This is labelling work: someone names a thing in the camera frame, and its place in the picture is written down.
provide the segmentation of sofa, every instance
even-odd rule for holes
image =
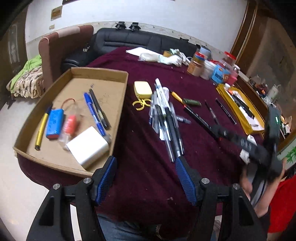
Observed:
[[[101,28],[93,34],[92,25],[74,26],[53,32],[39,42],[45,89],[71,67],[83,67],[96,58],[118,47],[143,47],[163,54],[165,50],[179,49],[192,57],[199,45],[187,39],[129,29]]]

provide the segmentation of blue battery pack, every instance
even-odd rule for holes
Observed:
[[[52,110],[48,118],[46,138],[50,140],[57,139],[61,134],[63,122],[64,122],[64,110],[63,109]]]

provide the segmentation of brown sofa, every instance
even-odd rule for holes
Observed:
[[[57,30],[39,42],[44,87],[47,90],[62,74],[62,60],[79,47],[84,47],[94,33],[92,25],[73,26]]]

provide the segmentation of blue jeans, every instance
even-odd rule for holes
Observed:
[[[143,233],[138,223],[132,222],[114,222],[106,216],[98,215],[106,241],[151,241],[152,236],[156,236],[156,225],[145,226],[148,232]],[[186,241],[187,237],[174,239],[173,241]],[[211,240],[216,241],[216,234],[213,231]]]

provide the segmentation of purple cloth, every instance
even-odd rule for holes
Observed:
[[[88,65],[88,67],[123,70],[129,74],[113,153],[118,160],[118,170],[106,200],[98,208],[98,212],[121,221],[166,224],[163,225],[163,230],[180,236],[188,232],[196,218],[197,210],[186,199],[175,165],[169,161],[165,143],[159,139],[148,123],[149,107],[137,111],[132,106],[137,100],[133,90],[134,81],[147,81],[151,89],[154,89],[155,79],[159,78],[163,87],[175,91],[181,98],[199,100],[202,107],[193,107],[194,111],[209,125],[214,125],[215,122],[204,105],[206,99],[222,126],[239,135],[245,136],[245,134],[239,122],[233,125],[215,102],[215,98],[218,98],[231,113],[211,81],[188,74],[185,66],[178,68],[138,61],[137,56],[126,53],[127,49],[118,48]],[[179,124],[185,148],[184,156],[190,167],[216,184],[231,185],[239,182],[243,165],[239,158],[240,149],[226,140],[221,140],[219,143],[214,141],[184,112],[180,102],[172,96],[170,101],[173,102],[177,115],[192,121],[190,125]],[[256,141],[261,143],[262,138],[257,136]],[[54,183],[75,184],[81,179],[43,167],[20,156],[19,162],[29,178],[47,188],[52,187]],[[221,206],[218,206],[217,215],[220,214]]]

